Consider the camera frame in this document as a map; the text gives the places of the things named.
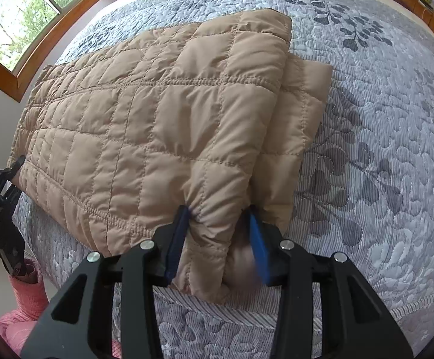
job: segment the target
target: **blue gripper pad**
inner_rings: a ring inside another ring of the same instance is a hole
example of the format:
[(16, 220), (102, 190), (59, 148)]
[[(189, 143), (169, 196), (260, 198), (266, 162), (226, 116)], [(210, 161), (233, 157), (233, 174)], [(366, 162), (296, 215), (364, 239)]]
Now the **blue gripper pad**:
[(185, 235), (189, 229), (190, 211), (187, 206), (181, 205), (177, 212), (177, 217), (173, 223), (174, 234), (169, 250), (165, 257), (164, 277), (168, 284), (175, 278), (177, 268), (181, 259), (182, 248), (184, 246)]
[(255, 265), (257, 266), (260, 279), (265, 285), (270, 285), (270, 252), (265, 245), (259, 220), (257, 220), (252, 212), (250, 213), (250, 245), (252, 246)]

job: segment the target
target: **quilted jacket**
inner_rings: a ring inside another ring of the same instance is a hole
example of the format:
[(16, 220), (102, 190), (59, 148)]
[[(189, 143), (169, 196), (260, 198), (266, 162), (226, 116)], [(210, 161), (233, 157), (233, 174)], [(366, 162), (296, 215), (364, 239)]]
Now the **quilted jacket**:
[(173, 283), (221, 300), (253, 265), (245, 228), (234, 234), (242, 210), (255, 203), (286, 230), (325, 107), (332, 68), (290, 54), (291, 27), (277, 11), (244, 11), (47, 66), (16, 130), (10, 161), (26, 161), (14, 182), (104, 255), (187, 205)]

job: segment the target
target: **wooden window frame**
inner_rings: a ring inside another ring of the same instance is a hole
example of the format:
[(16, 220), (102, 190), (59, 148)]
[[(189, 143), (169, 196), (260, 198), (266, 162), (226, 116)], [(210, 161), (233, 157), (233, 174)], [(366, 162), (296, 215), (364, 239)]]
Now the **wooden window frame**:
[(0, 63), (0, 90), (17, 102), (21, 102), (31, 80), (36, 75), (39, 67), (72, 25), (84, 15), (99, 0), (80, 0), (56, 16), (38, 37), (31, 43), (18, 61), (13, 72)]

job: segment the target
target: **gray floral bedspread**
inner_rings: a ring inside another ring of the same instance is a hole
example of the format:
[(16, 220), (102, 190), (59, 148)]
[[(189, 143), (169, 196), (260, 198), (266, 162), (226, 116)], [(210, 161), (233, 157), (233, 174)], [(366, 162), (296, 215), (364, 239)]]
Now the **gray floral bedspread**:
[[(288, 236), (313, 253), (346, 252), (417, 353), (434, 334), (434, 37), (424, 28), (375, 0), (137, 0), (86, 27), (59, 62), (150, 28), (265, 7), (292, 18), (290, 52), (334, 67)], [(16, 220), (60, 285), (86, 250), (52, 219), (37, 220), (38, 211), (23, 196)], [(247, 321), (268, 315), (258, 328), (156, 298), (166, 357), (260, 358), (270, 349), (275, 290), (262, 289), (259, 301), (230, 298)], [(314, 314), (318, 349), (318, 304)]]

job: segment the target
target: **pink fabric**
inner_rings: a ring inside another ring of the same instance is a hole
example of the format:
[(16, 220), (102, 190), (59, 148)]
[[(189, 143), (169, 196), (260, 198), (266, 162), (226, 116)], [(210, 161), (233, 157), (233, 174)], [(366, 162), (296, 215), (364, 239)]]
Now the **pink fabric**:
[[(25, 283), (10, 277), (18, 308), (0, 318), (0, 335), (17, 355), (20, 354), (36, 320), (49, 303), (38, 264), (29, 259), (26, 259), (26, 264), (35, 268), (38, 282)], [(122, 356), (121, 345), (115, 340), (112, 341), (112, 355), (116, 358)]]

